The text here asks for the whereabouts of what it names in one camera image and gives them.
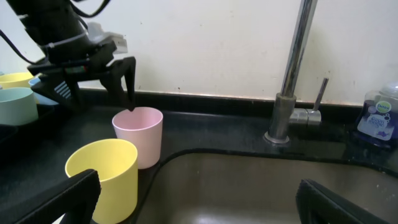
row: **pink cup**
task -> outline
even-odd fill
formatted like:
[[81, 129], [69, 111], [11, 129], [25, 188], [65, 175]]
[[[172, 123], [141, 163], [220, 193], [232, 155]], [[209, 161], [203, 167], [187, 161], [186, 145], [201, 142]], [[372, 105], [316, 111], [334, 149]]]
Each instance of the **pink cup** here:
[[155, 108], [138, 107], [134, 111], [124, 110], [115, 115], [112, 124], [116, 136], [137, 147], [138, 169], [156, 164], [160, 158], [163, 114]]

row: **black tray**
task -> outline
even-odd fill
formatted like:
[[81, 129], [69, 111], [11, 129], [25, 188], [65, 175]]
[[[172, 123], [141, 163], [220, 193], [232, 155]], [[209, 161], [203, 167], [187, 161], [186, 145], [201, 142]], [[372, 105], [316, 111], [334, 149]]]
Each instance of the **black tray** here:
[[29, 154], [35, 145], [52, 136], [69, 117], [62, 106], [37, 105], [39, 118], [29, 124], [0, 124], [0, 166]]

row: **yellow cup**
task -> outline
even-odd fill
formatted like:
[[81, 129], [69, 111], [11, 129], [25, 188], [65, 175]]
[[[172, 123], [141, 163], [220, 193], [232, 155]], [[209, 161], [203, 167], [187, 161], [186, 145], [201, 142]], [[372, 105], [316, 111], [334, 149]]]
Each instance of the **yellow cup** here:
[[3, 89], [14, 87], [30, 88], [29, 80], [31, 79], [33, 79], [33, 75], [29, 72], [0, 75], [0, 85], [2, 85]]
[[65, 165], [68, 177], [84, 170], [98, 171], [101, 194], [93, 214], [97, 223], [119, 223], [137, 205], [137, 149], [129, 141], [105, 139], [85, 145]]

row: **cup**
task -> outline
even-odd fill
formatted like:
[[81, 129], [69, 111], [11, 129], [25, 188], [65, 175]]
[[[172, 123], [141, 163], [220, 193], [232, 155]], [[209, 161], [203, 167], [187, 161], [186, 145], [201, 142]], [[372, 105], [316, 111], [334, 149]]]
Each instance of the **cup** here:
[[[39, 78], [33, 78], [33, 79], [29, 80], [28, 83], [29, 83], [30, 87], [32, 87], [36, 83], [39, 83], [39, 82], [41, 82]], [[40, 105], [52, 105], [53, 106], [53, 105], [58, 104], [56, 101], [53, 101], [53, 100], [51, 100], [43, 95], [40, 95], [38, 93], [34, 93], [34, 95], [35, 95], [35, 98], [36, 98], [38, 104], [40, 104]]]
[[3, 89], [14, 87], [30, 88], [29, 80], [33, 79], [33, 75], [29, 72], [11, 73], [0, 76], [0, 85]]
[[23, 125], [39, 118], [30, 88], [0, 90], [0, 124]]
[[133, 143], [138, 150], [138, 169], [156, 164], [162, 145], [163, 114], [155, 108], [137, 107], [124, 110], [112, 119], [119, 139]]
[[99, 224], [125, 220], [137, 205], [137, 149], [122, 139], [90, 143], [74, 152], [65, 165], [68, 177], [97, 170], [101, 194], [93, 220]]

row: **bottle label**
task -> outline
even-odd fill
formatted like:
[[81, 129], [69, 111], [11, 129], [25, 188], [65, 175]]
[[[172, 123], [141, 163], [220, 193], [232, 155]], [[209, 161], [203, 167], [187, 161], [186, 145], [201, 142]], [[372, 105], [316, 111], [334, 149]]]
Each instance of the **bottle label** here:
[[387, 101], [379, 101], [375, 106], [369, 106], [358, 124], [358, 131], [372, 137], [388, 141], [393, 136], [394, 122], [391, 119], [391, 104]]

